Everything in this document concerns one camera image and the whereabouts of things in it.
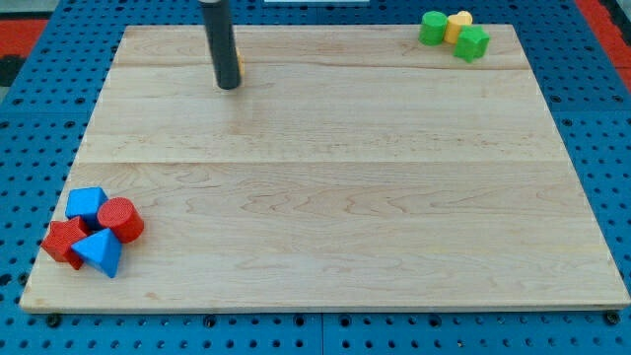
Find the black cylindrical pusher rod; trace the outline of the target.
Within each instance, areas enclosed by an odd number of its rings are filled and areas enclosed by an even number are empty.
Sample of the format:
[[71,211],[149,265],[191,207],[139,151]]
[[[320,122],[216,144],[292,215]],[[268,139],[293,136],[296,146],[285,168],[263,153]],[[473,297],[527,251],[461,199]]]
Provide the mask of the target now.
[[199,0],[205,33],[217,85],[233,90],[241,84],[242,71],[237,52],[229,0]]

